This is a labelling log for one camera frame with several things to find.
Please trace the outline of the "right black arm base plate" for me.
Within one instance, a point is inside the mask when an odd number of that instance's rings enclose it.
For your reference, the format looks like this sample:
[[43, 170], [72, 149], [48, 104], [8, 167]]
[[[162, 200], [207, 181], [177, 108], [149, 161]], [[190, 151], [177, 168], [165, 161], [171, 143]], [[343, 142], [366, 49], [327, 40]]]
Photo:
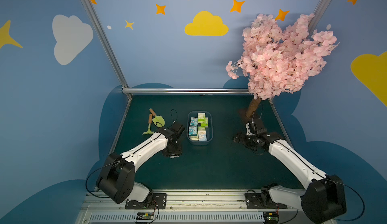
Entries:
[[268, 194], [248, 191], [245, 193], [248, 209], [287, 209], [287, 205], [275, 203]]

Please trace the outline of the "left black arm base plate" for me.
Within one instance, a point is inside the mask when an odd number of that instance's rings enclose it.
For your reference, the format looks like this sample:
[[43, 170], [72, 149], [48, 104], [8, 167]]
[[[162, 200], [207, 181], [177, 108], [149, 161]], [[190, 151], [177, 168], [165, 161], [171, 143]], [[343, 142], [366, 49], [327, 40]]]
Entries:
[[159, 209], [166, 208], [167, 194], [166, 193], [150, 193], [143, 202], [135, 200], [127, 200], [125, 209], [141, 210], [141, 209]]

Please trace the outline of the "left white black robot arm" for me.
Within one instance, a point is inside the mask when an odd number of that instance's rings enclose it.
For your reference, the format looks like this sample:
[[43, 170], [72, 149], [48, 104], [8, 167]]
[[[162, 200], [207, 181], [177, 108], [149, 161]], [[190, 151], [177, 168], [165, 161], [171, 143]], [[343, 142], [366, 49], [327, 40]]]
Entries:
[[110, 154], [97, 178], [96, 187], [117, 204], [126, 200], [149, 202], [151, 190], [135, 182], [135, 174], [141, 165], [160, 151], [166, 157], [180, 156], [182, 147], [178, 140], [184, 130], [182, 124], [174, 123], [169, 128], [159, 128], [147, 140], [126, 152]]

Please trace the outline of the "blue cartoon tissue pack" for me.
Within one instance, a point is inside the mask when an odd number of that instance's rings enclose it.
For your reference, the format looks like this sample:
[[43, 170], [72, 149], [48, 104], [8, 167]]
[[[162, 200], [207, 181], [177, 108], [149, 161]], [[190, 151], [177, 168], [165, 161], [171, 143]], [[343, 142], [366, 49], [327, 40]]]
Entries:
[[194, 127], [197, 127], [198, 126], [198, 118], [196, 117], [191, 117], [190, 118], [190, 126], [194, 126]]
[[197, 126], [189, 126], [189, 128], [188, 128], [188, 135], [189, 136], [197, 136], [197, 134], [198, 134]]

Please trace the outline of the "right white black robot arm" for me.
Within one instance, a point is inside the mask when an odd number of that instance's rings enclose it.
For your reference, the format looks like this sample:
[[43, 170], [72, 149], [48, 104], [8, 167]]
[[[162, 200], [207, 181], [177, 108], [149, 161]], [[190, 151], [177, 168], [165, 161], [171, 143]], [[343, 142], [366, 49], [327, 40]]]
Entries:
[[347, 211], [343, 181], [318, 169], [277, 133], [246, 135], [237, 133], [233, 141], [250, 150], [263, 149], [286, 166], [303, 188], [291, 189], [278, 184], [262, 188], [262, 197], [304, 212], [315, 224], [322, 224]]

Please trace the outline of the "green white tissue pack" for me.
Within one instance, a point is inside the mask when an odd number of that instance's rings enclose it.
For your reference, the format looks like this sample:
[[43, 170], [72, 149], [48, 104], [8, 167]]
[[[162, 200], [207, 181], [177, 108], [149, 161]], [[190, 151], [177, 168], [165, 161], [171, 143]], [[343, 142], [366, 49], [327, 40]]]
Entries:
[[198, 113], [198, 122], [199, 123], [205, 123], [206, 122], [206, 114], [205, 113]]

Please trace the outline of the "blue plastic storage box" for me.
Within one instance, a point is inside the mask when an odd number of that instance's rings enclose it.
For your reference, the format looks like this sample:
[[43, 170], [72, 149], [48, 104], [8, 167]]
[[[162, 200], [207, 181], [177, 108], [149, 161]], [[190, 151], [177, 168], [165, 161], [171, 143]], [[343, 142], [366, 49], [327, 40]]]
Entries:
[[192, 111], [187, 117], [187, 138], [192, 145], [208, 145], [213, 139], [212, 116], [206, 111]]

